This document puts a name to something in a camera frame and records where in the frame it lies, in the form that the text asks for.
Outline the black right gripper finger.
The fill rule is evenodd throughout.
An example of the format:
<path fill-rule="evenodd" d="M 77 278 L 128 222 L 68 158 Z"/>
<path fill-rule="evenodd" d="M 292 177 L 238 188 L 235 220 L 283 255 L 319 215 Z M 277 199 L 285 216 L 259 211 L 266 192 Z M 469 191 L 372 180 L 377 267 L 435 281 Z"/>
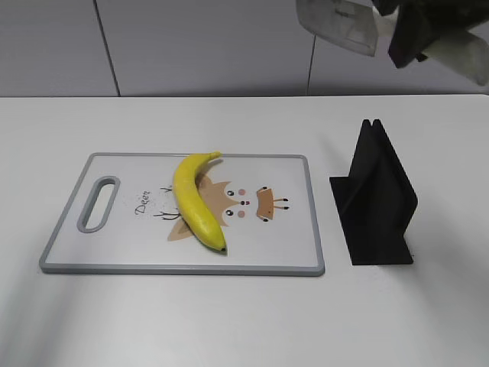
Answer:
<path fill-rule="evenodd" d="M 439 36 L 439 27 L 426 3 L 403 3 L 388 54 L 397 69 L 406 67 Z"/>

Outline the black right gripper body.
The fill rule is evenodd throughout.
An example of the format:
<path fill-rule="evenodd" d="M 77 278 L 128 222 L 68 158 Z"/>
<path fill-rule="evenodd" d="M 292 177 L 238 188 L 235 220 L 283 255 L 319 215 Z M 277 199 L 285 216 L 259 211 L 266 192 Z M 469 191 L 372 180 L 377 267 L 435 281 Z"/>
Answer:
<path fill-rule="evenodd" d="M 402 35 L 433 36 L 488 20 L 487 1 L 373 1 L 373 13 Z"/>

